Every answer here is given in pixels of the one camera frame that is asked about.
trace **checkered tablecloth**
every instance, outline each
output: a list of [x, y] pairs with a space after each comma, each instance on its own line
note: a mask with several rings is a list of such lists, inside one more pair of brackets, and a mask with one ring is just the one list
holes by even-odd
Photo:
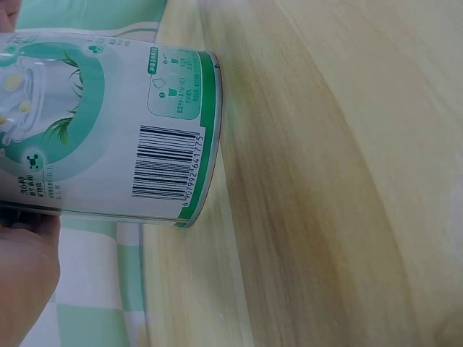
[[63, 218], [61, 279], [21, 347], [138, 346], [141, 254], [137, 224]]

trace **metal can bottom edge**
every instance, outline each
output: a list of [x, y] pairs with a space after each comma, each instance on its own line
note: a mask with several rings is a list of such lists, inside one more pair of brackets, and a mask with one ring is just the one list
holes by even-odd
[[212, 140], [212, 146], [211, 146], [211, 156], [210, 156], [211, 164], [208, 167], [208, 172], [206, 174], [206, 178], [203, 184], [203, 190], [201, 192], [200, 200], [197, 204], [196, 210], [194, 211], [189, 221], [185, 223], [176, 224], [176, 226], [180, 228], [189, 228], [190, 226], [193, 225], [193, 223], [199, 217], [204, 207], [206, 197], [208, 196], [209, 189], [211, 187], [212, 176], [213, 176], [213, 172], [214, 172], [214, 168], [216, 166], [216, 160], [217, 160], [219, 138], [220, 138], [220, 133], [221, 133], [222, 104], [223, 104], [224, 97], [223, 97], [223, 88], [222, 88], [221, 68], [220, 68], [220, 64], [218, 62], [217, 56], [210, 51], [208, 51], [207, 53], [209, 54], [212, 60], [215, 79], [216, 79], [216, 111], [215, 111], [215, 122], [216, 123], [214, 126], [213, 140]]

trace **green and white can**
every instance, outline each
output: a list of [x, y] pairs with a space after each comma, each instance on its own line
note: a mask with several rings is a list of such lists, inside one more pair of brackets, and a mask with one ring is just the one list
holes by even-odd
[[0, 205], [188, 226], [221, 125], [205, 51], [66, 33], [0, 35]]

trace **milk splash illustration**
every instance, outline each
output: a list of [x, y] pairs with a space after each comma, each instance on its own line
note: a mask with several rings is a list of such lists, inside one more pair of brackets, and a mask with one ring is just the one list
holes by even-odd
[[73, 60], [20, 56], [0, 69], [1, 144], [21, 142], [43, 134], [65, 145], [67, 127], [77, 113], [83, 79]]

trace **light wooden surface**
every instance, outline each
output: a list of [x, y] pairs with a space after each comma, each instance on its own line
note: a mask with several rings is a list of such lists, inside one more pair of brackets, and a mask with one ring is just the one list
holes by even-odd
[[463, 346], [463, 4], [171, 0], [224, 124], [189, 230], [147, 227], [153, 346]]

